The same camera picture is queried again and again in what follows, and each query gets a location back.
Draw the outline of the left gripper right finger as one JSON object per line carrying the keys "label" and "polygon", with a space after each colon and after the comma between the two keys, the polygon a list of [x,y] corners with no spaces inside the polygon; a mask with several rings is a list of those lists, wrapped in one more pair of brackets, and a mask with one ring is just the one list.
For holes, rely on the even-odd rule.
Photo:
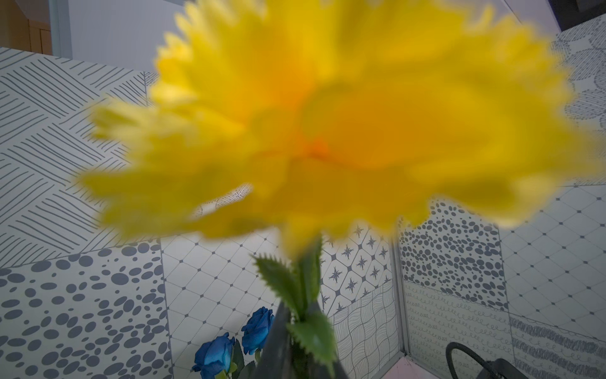
{"label": "left gripper right finger", "polygon": [[332,326],[332,321],[329,317],[327,317],[321,310],[321,307],[318,303],[314,303],[310,306],[309,308],[309,312],[313,313],[315,311],[319,311],[323,316],[326,317],[326,319],[328,319],[328,324],[331,327],[331,342],[332,345],[335,349],[335,353],[336,353],[336,359],[335,361],[331,364],[331,365],[325,365],[323,363],[318,362],[315,358],[313,358],[311,355],[308,358],[308,371],[309,371],[309,375],[310,378],[315,378],[315,379],[330,379],[330,378],[336,378],[336,379],[348,379],[349,377],[347,376],[346,371],[344,370],[342,363],[340,362],[339,358],[338,358],[338,353],[337,353],[337,342],[336,342],[336,335],[335,335],[335,331],[334,328]]}

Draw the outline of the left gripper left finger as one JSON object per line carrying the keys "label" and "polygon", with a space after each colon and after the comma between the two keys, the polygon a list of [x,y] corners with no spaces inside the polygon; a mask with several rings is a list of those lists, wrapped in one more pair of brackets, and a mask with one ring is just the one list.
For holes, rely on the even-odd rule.
{"label": "left gripper left finger", "polygon": [[260,362],[252,379],[289,379],[294,377],[292,366],[291,337],[287,330],[291,315],[284,303],[280,303],[272,323]]}

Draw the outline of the yellow carnation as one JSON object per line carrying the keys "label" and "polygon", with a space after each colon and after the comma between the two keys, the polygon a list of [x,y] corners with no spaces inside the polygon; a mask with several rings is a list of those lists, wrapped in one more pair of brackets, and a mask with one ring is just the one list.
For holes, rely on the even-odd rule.
{"label": "yellow carnation", "polygon": [[336,359],[320,295],[325,238],[391,235],[447,199],[506,227],[598,175],[564,109],[570,72],[514,17],[447,1],[195,1],[158,50],[148,107],[94,107],[128,164],[80,183],[123,238],[275,228],[255,260],[291,315],[292,366]]}

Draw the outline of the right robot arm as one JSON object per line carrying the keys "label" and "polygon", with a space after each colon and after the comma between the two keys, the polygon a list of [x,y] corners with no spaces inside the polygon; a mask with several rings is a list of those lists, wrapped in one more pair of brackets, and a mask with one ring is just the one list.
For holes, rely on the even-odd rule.
{"label": "right robot arm", "polygon": [[478,355],[469,347],[460,343],[451,342],[446,346],[445,356],[449,372],[453,379],[459,379],[452,358],[452,353],[455,350],[461,351],[462,353],[468,355],[470,358],[472,358],[473,361],[475,361],[482,367],[482,370],[478,374],[477,379],[528,379],[525,374],[523,374],[515,366],[509,363],[506,359],[499,358],[495,361],[487,361],[481,358],[480,355]]}

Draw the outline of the right dark blue rose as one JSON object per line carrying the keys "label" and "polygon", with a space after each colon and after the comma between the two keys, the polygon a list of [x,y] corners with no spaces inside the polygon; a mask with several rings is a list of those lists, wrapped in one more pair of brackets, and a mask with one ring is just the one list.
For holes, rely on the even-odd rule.
{"label": "right dark blue rose", "polygon": [[256,310],[241,328],[243,352],[245,355],[253,355],[257,363],[260,361],[274,319],[273,310],[263,306]]}

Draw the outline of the dark blue rose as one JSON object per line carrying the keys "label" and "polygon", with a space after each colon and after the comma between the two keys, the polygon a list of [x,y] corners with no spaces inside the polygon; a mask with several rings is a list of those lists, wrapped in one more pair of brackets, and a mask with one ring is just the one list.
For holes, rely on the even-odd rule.
{"label": "dark blue rose", "polygon": [[273,310],[263,306],[256,310],[241,328],[243,352],[245,355],[253,355],[257,363],[260,361],[274,319]]}
{"label": "dark blue rose", "polygon": [[204,343],[194,355],[192,371],[199,373],[202,379],[228,374],[236,342],[235,337],[229,337],[229,333],[225,333]]}

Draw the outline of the left dark blue rose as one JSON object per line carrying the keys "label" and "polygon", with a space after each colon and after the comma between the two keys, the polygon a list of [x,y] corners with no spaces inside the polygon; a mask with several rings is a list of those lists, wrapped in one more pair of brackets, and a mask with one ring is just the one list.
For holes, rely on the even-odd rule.
{"label": "left dark blue rose", "polygon": [[204,343],[194,355],[192,371],[199,373],[202,379],[228,374],[236,342],[235,337],[229,337],[229,333],[225,333]]}

